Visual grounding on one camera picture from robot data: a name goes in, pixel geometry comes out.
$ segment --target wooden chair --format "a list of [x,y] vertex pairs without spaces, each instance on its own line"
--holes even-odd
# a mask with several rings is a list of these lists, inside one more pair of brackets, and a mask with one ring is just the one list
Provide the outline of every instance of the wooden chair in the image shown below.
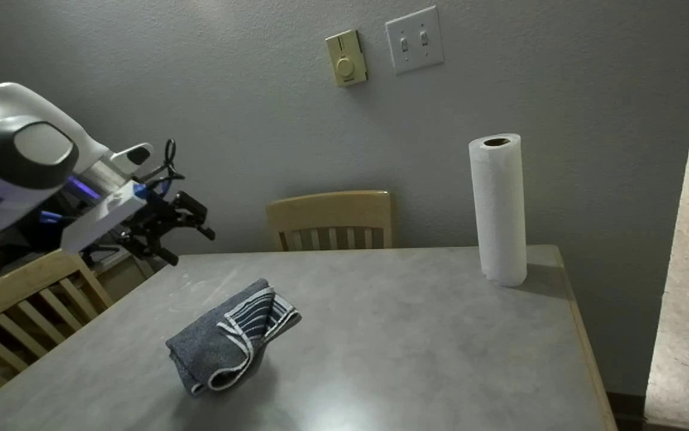
[[52,252],[0,278],[0,386],[113,303],[79,256]]
[[267,206],[273,249],[388,249],[392,246],[390,191],[331,191]]

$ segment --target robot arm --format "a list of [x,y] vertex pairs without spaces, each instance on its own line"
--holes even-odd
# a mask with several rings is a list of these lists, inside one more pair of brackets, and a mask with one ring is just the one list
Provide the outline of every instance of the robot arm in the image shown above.
[[[157,217],[172,216],[160,211],[160,200],[162,206],[172,203],[157,194],[150,203],[145,182],[131,176],[148,155],[148,144],[113,153],[42,95],[20,84],[0,84],[0,231],[34,212],[46,198],[71,194],[83,207],[64,226],[63,249],[81,252],[111,230],[124,230],[126,235],[120,235],[120,241],[135,236],[130,252],[157,254],[155,249],[162,249],[160,236],[150,235],[160,230],[148,231],[144,225],[130,225],[126,220],[145,206],[157,207],[144,211],[148,212],[145,225],[157,212]],[[190,225],[204,226],[204,217],[206,212],[199,212]]]

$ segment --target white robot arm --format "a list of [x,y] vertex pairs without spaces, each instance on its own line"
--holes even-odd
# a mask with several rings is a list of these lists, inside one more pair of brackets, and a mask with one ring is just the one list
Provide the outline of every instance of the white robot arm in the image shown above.
[[148,144],[113,153],[42,95],[0,84],[0,231],[52,194],[71,191],[89,211],[64,230],[63,249],[81,252],[150,203],[131,176],[148,155]]

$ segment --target folded fabric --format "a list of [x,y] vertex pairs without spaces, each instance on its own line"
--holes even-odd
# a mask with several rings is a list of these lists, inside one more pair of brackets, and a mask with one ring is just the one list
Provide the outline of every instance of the folded fabric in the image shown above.
[[204,387],[224,393],[255,367],[254,362],[261,362],[266,345],[298,317],[267,279],[255,279],[164,345],[192,394]]

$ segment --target gray table top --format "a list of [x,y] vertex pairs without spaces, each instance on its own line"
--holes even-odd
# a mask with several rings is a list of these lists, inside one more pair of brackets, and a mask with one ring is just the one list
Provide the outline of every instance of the gray table top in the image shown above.
[[[255,278],[302,310],[234,393],[190,398],[170,334]],[[614,428],[558,246],[521,286],[477,249],[185,256],[0,387],[0,428]]]

